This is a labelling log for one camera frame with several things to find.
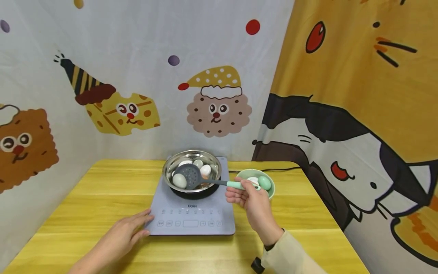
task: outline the control panel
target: control panel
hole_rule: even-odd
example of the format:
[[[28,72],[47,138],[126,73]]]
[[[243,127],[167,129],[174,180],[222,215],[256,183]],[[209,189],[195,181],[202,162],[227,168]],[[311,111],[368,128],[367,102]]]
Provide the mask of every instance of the control panel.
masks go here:
[[[148,225],[152,235],[231,235],[234,222],[227,225],[227,212],[214,208],[165,208],[154,211]]]

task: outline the blue egg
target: blue egg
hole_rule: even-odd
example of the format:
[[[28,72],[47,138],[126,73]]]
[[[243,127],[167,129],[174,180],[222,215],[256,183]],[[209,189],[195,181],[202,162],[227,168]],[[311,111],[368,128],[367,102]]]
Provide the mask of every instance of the blue egg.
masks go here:
[[[258,177],[258,184],[264,190],[271,189],[271,181],[268,178],[266,178],[265,176]]]

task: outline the hand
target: hand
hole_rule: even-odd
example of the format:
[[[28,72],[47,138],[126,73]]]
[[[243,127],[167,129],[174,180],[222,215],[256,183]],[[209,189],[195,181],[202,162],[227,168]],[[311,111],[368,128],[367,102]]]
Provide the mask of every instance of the hand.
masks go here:
[[[236,203],[247,212],[250,226],[257,232],[265,246],[275,244],[283,235],[283,230],[277,225],[271,211],[271,204],[266,190],[257,191],[251,181],[236,177],[245,190],[226,188],[226,200],[229,203]]]
[[[70,270],[70,274],[94,274],[110,263],[125,256],[141,238],[149,236],[149,231],[140,229],[154,219],[150,209],[134,216],[118,220],[98,241],[91,251],[79,260]]]

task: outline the slotted spoon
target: slotted spoon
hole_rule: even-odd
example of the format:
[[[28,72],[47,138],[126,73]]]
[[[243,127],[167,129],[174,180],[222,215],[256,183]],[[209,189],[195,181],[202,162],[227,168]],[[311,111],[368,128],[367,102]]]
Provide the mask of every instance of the slotted spoon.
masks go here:
[[[233,187],[235,189],[245,190],[240,182],[204,179],[201,176],[201,171],[194,164],[183,164],[183,165],[179,166],[175,170],[175,174],[178,174],[178,173],[183,175],[186,178],[186,181],[187,181],[186,189],[188,189],[188,190],[193,190],[202,183],[226,185],[226,186]],[[256,185],[256,184],[253,184],[253,185],[254,185],[256,190],[260,190],[259,185]]]

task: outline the white egg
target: white egg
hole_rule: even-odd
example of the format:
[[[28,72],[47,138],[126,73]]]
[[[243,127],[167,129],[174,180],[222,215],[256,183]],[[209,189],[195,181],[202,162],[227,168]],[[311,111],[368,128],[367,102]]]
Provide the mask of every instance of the white egg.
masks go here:
[[[204,163],[203,163],[201,160],[199,160],[199,159],[195,160],[195,161],[193,162],[193,164],[194,164],[195,166],[197,166],[198,168],[201,168],[201,167],[204,165]]]
[[[191,160],[184,160],[184,161],[182,161],[178,166],[180,167],[180,166],[182,166],[183,164],[191,164],[191,163],[193,163]]]
[[[258,178],[257,177],[250,177],[247,180],[249,180],[249,181],[251,181],[251,182],[253,182],[253,183],[258,185]]]
[[[172,177],[172,183],[176,186],[179,187],[180,189],[185,189],[187,187],[187,180],[184,177],[184,175],[182,174],[175,174]]]
[[[212,172],[212,167],[209,164],[205,164],[200,168],[201,175],[209,176]]]

